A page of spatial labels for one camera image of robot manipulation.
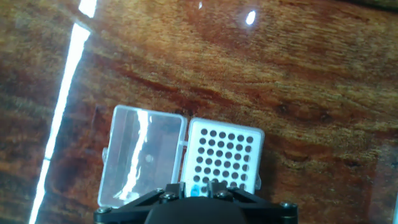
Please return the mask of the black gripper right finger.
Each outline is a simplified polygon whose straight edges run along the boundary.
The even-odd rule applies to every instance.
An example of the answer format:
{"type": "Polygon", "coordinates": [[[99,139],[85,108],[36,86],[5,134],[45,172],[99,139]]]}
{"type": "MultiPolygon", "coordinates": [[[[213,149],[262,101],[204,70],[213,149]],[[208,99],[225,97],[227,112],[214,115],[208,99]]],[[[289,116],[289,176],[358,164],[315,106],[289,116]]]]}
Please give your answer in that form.
{"type": "Polygon", "coordinates": [[[225,200],[237,205],[243,212],[253,217],[297,217],[298,206],[293,203],[271,203],[257,195],[240,189],[228,187],[224,182],[209,182],[208,197],[225,200]]]}

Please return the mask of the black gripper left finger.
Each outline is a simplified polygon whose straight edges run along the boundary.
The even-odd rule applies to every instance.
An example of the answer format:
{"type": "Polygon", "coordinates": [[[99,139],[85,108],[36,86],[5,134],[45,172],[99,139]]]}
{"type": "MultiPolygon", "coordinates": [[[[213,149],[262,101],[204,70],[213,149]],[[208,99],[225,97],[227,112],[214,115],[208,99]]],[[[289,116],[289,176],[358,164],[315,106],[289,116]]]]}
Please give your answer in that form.
{"type": "Polygon", "coordinates": [[[94,220],[145,220],[158,205],[185,198],[185,182],[167,184],[119,208],[100,207],[93,213],[94,220]]]}

